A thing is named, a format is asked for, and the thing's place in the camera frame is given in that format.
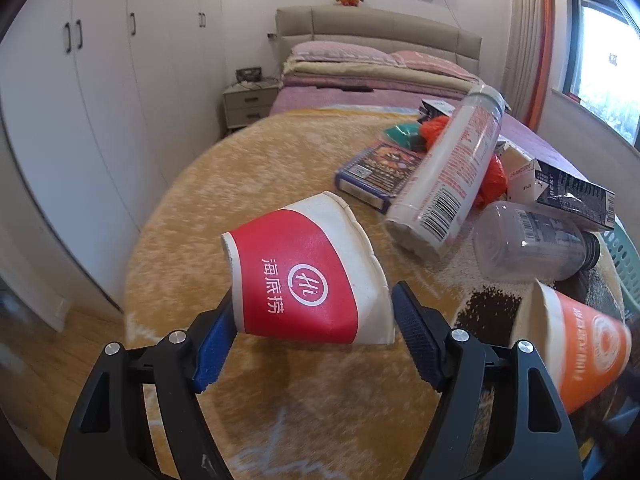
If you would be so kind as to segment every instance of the barcode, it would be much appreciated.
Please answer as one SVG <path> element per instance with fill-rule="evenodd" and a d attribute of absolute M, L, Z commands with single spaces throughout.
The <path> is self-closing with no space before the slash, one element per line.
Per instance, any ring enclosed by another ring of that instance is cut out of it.
<path fill-rule="evenodd" d="M 381 210 L 382 206 L 384 205 L 384 201 L 380 197 L 364 191 L 363 189 L 360 189 L 358 186 L 354 186 L 351 182 L 347 182 L 346 180 L 341 180 L 338 187 L 341 190 L 349 193 L 350 195 L 353 195 L 363 202 L 366 202 L 367 204 L 375 207 L 376 209 Z"/>
<path fill-rule="evenodd" d="M 531 225 L 531 220 L 529 219 L 526 211 L 523 211 L 522 209 L 516 209 L 516 211 L 518 212 L 518 216 L 520 217 L 520 225 L 522 226 L 522 230 L 524 231 L 525 240 L 531 242 L 537 241 L 536 234 L 533 231 L 533 225 Z"/>
<path fill-rule="evenodd" d="M 367 178 L 371 173 L 373 173 L 373 171 L 356 164 L 353 168 L 350 168 L 349 173 L 353 173 L 355 176 L 359 176 L 360 178 Z"/>
<path fill-rule="evenodd" d="M 611 193 L 607 193 L 607 225 L 612 227 L 616 224 L 615 209 L 614 196 Z"/>
<path fill-rule="evenodd" d="M 445 188 L 441 188 L 425 211 L 420 224 L 442 241 L 460 210 L 460 202 Z"/>

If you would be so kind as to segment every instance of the blue gripper pad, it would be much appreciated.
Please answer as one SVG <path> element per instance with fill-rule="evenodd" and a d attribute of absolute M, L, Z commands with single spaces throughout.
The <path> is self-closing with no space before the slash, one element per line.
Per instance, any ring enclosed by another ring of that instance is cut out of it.
<path fill-rule="evenodd" d="M 220 317 L 198 348 L 197 368 L 192 379 L 193 389 L 197 394 L 202 393 L 207 386 L 218 380 L 226 356 L 238 333 L 231 305 L 224 308 L 221 306 L 221 308 L 223 311 Z"/>
<path fill-rule="evenodd" d="M 396 323 L 400 327 L 400 332 L 402 332 L 402 337 L 420 377 L 440 391 L 446 380 L 440 366 L 443 356 L 440 355 L 440 348 L 427 328 L 423 316 L 418 311 L 419 308 L 431 309 L 421 306 L 409 286 L 403 282 L 398 283 L 392 289 L 391 301 L 394 304 Z"/>

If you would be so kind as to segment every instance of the table surface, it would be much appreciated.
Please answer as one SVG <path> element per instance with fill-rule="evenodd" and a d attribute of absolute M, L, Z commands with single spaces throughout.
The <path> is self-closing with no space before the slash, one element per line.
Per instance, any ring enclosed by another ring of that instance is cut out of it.
<path fill-rule="evenodd" d="M 178 177 L 140 236 L 127 274 L 127 345 L 154 344 L 215 308 L 230 286 L 220 234 L 334 189 L 336 169 L 399 122 L 406 117 L 299 110 L 260 121 L 204 153 Z M 422 304 L 450 322 L 485 342 L 507 344 L 527 286 L 481 278 L 470 243 L 474 214 L 452 257 L 434 268 L 392 243 L 381 214 L 340 195 L 369 235 L 390 285 L 406 280 Z M 615 283 L 607 257 L 598 273 Z M 151 387 L 145 399 L 159 463 L 175 475 Z M 239 334 L 220 379 L 198 400 L 236 479 L 388 480 L 404 478 L 439 396 L 420 380 L 396 329 L 389 346 Z"/>

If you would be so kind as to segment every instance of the product label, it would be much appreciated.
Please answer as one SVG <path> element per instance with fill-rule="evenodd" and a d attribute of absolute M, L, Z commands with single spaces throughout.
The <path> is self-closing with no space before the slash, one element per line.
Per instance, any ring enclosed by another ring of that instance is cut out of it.
<path fill-rule="evenodd" d="M 428 110 L 428 107 L 435 108 L 438 112 L 446 115 L 447 117 L 451 117 L 453 111 L 456 109 L 454 105 L 447 103 L 446 101 L 436 100 L 436 99 L 423 99 L 422 104 Z"/>
<path fill-rule="evenodd" d="M 574 213 L 599 225 L 615 226 L 613 193 L 542 161 L 538 164 L 536 181 L 545 185 L 538 203 Z"/>
<path fill-rule="evenodd" d="M 458 232 L 458 227 L 468 214 L 472 205 L 471 200 L 465 199 L 469 193 L 475 195 L 480 186 L 480 173 L 486 171 L 489 156 L 493 153 L 499 128 L 498 120 L 487 110 L 481 107 L 463 106 L 459 108 L 451 119 L 448 131 L 440 136 L 431 149 L 429 158 L 436 149 L 442 145 L 447 135 L 455 135 L 455 123 L 463 123 L 468 117 L 455 147 L 437 177 L 433 190 L 420 206 L 418 220 L 421 227 L 434 237 L 436 247 L 440 246 L 452 231 L 454 221 L 457 227 L 453 235 Z"/>
<path fill-rule="evenodd" d="M 347 273 L 322 229 L 279 209 L 230 232 L 238 250 L 248 334 L 350 344 L 358 308 Z"/>
<path fill-rule="evenodd" d="M 530 213 L 522 209 L 516 209 L 516 212 L 527 244 L 546 243 L 565 247 L 582 244 L 580 238 L 575 236 L 569 225 L 562 220 L 539 213 Z"/>
<path fill-rule="evenodd" d="M 560 294 L 566 350 L 558 387 L 568 413 L 593 399 L 626 365 L 628 329 L 619 321 Z"/>
<path fill-rule="evenodd" d="M 380 142 L 359 154 L 342 171 L 390 196 L 395 195 L 420 166 L 422 157 L 399 146 Z"/>

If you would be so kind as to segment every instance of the wooden floor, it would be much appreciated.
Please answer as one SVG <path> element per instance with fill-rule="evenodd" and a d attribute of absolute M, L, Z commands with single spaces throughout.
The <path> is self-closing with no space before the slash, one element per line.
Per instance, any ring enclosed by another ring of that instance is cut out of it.
<path fill-rule="evenodd" d="M 0 404 L 57 457 L 78 395 L 102 348 L 124 323 L 72 309 L 57 333 L 17 301 L 0 303 Z"/>

